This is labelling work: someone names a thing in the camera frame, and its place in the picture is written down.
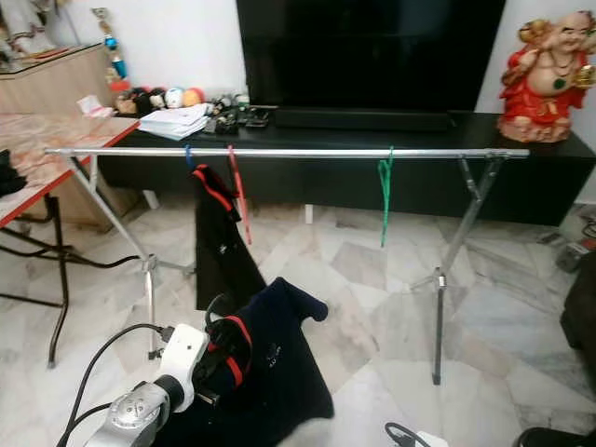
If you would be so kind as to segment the dark navy shirt red trim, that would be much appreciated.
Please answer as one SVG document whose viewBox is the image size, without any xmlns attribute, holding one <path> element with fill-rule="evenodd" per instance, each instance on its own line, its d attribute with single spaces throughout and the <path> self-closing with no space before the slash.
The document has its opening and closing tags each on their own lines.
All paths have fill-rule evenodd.
<svg viewBox="0 0 596 447">
<path fill-rule="evenodd" d="M 277 277 L 210 335 L 230 333 L 233 390 L 216 406 L 195 400 L 171 414 L 153 447 L 277 447 L 303 422 L 333 417 L 331 392 L 302 331 L 327 304 Z"/>
</svg>

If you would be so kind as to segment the red plastic hanger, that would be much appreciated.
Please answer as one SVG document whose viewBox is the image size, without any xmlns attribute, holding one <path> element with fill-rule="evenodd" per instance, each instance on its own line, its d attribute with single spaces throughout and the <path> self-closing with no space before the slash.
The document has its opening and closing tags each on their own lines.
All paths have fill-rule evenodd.
<svg viewBox="0 0 596 447">
<path fill-rule="evenodd" d="M 235 146 L 231 143 L 227 144 L 227 163 L 229 163 L 231 174 L 233 174 L 238 211 L 239 214 L 241 214 L 241 222 L 243 222 L 244 242 L 251 244 L 252 233 L 250 208 L 248 208 L 246 191 L 244 191 L 244 184 L 242 182 L 241 170 L 239 170 L 237 163 Z"/>
</svg>

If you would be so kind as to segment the black shirt with green logo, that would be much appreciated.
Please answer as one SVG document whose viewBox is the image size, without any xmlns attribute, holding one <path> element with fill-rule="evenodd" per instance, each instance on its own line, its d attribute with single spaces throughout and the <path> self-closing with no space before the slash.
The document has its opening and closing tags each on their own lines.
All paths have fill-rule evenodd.
<svg viewBox="0 0 596 447">
<path fill-rule="evenodd" d="M 8 150 L 0 150 L 0 167 L 0 196 L 14 195 L 26 186 L 27 180 L 12 166 Z"/>
</svg>

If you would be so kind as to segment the green plastic hanger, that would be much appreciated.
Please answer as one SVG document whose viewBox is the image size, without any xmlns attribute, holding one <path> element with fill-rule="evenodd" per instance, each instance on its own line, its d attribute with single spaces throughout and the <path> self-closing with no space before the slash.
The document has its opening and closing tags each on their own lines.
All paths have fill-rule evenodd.
<svg viewBox="0 0 596 447">
<path fill-rule="evenodd" d="M 387 242 L 387 231 L 390 227 L 391 178 L 395 162 L 395 146 L 390 145 L 384 158 L 376 161 L 376 174 L 382 187 L 382 230 L 380 230 L 380 247 L 384 249 Z"/>
</svg>

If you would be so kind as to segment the black shirt with red collar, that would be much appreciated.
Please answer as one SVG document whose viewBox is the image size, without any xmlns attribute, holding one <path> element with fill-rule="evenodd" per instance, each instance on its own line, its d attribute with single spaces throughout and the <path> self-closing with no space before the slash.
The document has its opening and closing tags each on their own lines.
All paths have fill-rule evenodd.
<svg viewBox="0 0 596 447">
<path fill-rule="evenodd" d="M 236 196 L 205 163 L 193 170 L 196 184 L 196 309 L 218 315 L 246 306 L 265 281 L 239 233 Z"/>
</svg>

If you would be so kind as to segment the black TV console cabinet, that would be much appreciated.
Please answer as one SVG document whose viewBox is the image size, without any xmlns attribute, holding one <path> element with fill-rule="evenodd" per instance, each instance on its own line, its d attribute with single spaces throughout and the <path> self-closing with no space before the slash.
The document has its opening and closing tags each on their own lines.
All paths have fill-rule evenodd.
<svg viewBox="0 0 596 447">
<path fill-rule="evenodd" d="M 495 128 L 495 114 L 454 114 L 456 127 L 444 132 L 318 130 L 268 127 L 235 135 L 197 132 L 184 142 L 136 130 L 122 148 L 247 149 L 514 149 L 518 144 Z M 569 213 L 584 184 L 596 170 L 596 146 L 571 136 L 559 143 L 532 143 L 520 160 L 508 160 L 482 205 L 482 220 L 557 225 Z M 193 156 L 233 183 L 225 155 Z M 314 204 L 379 211 L 382 187 L 375 160 L 248 157 L 237 159 L 251 203 Z M 99 158 L 103 179 L 115 187 L 157 192 L 195 188 L 184 156 L 108 156 Z M 393 212 L 460 217 L 469 192 L 458 161 L 397 160 L 391 178 Z"/>
</svg>

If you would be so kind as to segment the silver metal clothes rack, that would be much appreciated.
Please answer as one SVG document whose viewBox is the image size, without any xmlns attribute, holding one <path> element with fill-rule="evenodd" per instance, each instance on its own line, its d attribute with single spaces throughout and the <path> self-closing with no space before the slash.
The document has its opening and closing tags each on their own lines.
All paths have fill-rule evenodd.
<svg viewBox="0 0 596 447">
<path fill-rule="evenodd" d="M 349 158 L 363 158 L 363 160 L 380 160 L 387 154 L 387 149 L 247 149 L 236 152 L 236 158 L 271 157 L 271 158 L 312 158 L 312 160 L 348 160 Z M 143 264 L 144 298 L 148 305 L 148 320 L 155 322 L 155 273 L 164 265 L 175 271 L 184 273 L 196 272 L 196 265 L 181 265 L 165 263 L 157 256 L 144 249 L 140 241 L 115 216 L 110 206 L 103 203 L 97 190 L 97 179 L 94 174 L 84 172 L 78 155 L 111 156 L 184 156 L 184 149 L 165 148 L 82 148 L 82 146 L 57 146 L 47 149 L 46 154 L 55 154 L 63 157 L 65 166 L 71 168 L 73 175 L 82 183 L 89 192 L 95 204 L 101 206 L 103 214 L 115 229 L 122 234 L 125 241 L 136 252 L 137 259 Z M 498 178 L 499 171 L 504 162 L 511 158 L 526 158 L 531 153 L 525 149 L 395 149 L 395 160 L 455 160 L 464 176 L 466 188 L 471 195 L 471 204 L 468 205 L 461 223 L 456 227 L 450 248 L 442 257 L 441 264 L 435 268 L 431 279 L 436 284 L 436 337 L 435 354 L 433 357 L 433 370 L 431 370 L 431 383 L 442 383 L 442 349 L 444 335 L 444 303 L 448 289 L 448 274 L 450 274 L 456 256 L 464 246 L 465 239 L 471 231 L 474 222 L 480 216 L 482 205 L 489 196 Z M 220 148 L 192 149 L 192 156 L 227 156 L 227 145 Z"/>
</svg>

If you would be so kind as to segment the stack of white papers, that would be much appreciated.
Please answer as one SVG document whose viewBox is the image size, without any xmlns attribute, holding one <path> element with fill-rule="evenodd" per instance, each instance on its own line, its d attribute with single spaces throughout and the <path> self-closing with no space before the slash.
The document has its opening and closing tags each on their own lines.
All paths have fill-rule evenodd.
<svg viewBox="0 0 596 447">
<path fill-rule="evenodd" d="M 138 130 L 172 141 L 181 141 L 203 130 L 210 120 L 211 103 L 197 103 L 183 108 L 163 108 L 138 120 Z"/>
</svg>

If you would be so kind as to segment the marble pattern red-edged folding table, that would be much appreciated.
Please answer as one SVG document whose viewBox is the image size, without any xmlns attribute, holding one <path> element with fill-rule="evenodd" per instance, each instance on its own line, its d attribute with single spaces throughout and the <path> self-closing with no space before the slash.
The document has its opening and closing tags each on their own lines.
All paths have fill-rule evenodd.
<svg viewBox="0 0 596 447">
<path fill-rule="evenodd" d="M 8 152 L 14 169 L 26 180 L 21 190 L 0 196 L 0 233 L 35 247 L 34 251 L 18 251 L 1 244 L 0 251 L 18 257 L 55 261 L 59 269 L 62 298 L 58 302 L 48 302 L 27 298 L 25 295 L 1 293 L 0 297 L 59 310 L 54 332 L 48 342 L 47 365 L 50 369 L 56 366 L 57 344 L 65 316 L 71 307 L 67 265 L 81 264 L 110 269 L 130 263 L 136 256 L 125 256 L 113 263 L 98 263 L 73 251 L 73 248 L 64 242 L 62 208 L 59 198 L 54 196 L 54 190 L 72 179 L 76 168 L 84 171 L 84 184 L 94 193 L 94 200 L 101 204 L 101 209 L 110 211 L 111 206 L 98 193 L 98 162 L 95 161 L 95 156 L 82 156 L 77 153 L 76 157 L 63 160 L 59 155 L 49 152 L 54 148 L 82 150 L 114 146 L 137 127 L 138 120 L 127 116 L 0 115 L 1 149 Z M 46 205 L 47 216 L 42 218 L 41 222 L 52 224 L 54 241 L 39 241 L 7 226 L 17 221 L 38 201 L 43 201 Z"/>
</svg>

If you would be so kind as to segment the black soundbar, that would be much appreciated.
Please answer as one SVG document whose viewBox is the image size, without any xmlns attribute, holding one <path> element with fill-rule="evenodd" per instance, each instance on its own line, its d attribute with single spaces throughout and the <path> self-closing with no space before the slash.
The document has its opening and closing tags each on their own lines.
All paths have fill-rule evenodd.
<svg viewBox="0 0 596 447">
<path fill-rule="evenodd" d="M 392 130 L 439 132 L 456 127 L 447 112 L 382 110 L 382 108 L 278 107 L 272 115 L 278 128 L 319 130 Z"/>
</svg>

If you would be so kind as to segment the gold trophy with blue balls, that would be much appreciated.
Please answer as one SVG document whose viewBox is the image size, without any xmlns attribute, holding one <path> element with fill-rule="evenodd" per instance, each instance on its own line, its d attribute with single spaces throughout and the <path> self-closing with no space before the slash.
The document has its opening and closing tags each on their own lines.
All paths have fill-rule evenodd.
<svg viewBox="0 0 596 447">
<path fill-rule="evenodd" d="M 102 45 L 106 47 L 108 62 L 110 62 L 108 81 L 111 84 L 127 81 L 127 65 L 123 60 L 122 54 L 120 54 L 118 38 L 115 38 L 114 29 L 112 29 L 110 22 L 108 22 L 110 11 L 106 7 L 94 7 L 90 9 L 90 13 L 93 14 L 95 20 L 98 22 L 99 29 L 102 30 Z"/>
</svg>

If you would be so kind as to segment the black flat screen television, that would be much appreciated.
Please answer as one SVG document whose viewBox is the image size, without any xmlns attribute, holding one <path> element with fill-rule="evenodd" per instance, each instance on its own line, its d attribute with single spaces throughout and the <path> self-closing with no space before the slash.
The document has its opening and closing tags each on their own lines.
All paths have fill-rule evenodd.
<svg viewBox="0 0 596 447">
<path fill-rule="evenodd" d="M 236 0 L 256 105 L 463 111 L 504 0 Z"/>
</svg>

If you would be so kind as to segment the grey floor power strip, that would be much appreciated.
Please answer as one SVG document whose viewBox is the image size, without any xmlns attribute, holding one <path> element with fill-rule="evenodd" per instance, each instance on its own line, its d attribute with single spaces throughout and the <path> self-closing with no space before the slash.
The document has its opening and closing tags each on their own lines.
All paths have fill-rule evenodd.
<svg viewBox="0 0 596 447">
<path fill-rule="evenodd" d="M 596 241 L 567 243 L 555 257 L 555 265 L 566 273 L 577 272 L 584 257 L 593 251 L 596 251 Z"/>
</svg>

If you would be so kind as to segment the white porcelain figurine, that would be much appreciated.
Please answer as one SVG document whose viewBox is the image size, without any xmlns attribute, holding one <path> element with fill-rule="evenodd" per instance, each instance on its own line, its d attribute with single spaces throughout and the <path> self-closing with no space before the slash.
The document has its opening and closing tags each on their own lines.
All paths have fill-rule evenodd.
<svg viewBox="0 0 596 447">
<path fill-rule="evenodd" d="M 7 42 L 24 57 L 37 57 L 57 48 L 47 33 L 46 13 L 51 0 L 0 0 Z"/>
</svg>

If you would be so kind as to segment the laughing Buddha statue red robe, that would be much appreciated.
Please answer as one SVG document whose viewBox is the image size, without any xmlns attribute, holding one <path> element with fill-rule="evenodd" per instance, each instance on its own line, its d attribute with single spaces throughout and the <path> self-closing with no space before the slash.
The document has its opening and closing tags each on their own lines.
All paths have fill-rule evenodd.
<svg viewBox="0 0 596 447">
<path fill-rule="evenodd" d="M 558 143 L 571 135 L 572 108 L 596 86 L 596 18 L 590 11 L 535 19 L 518 31 L 523 47 L 502 73 L 499 133 L 520 143 Z"/>
</svg>

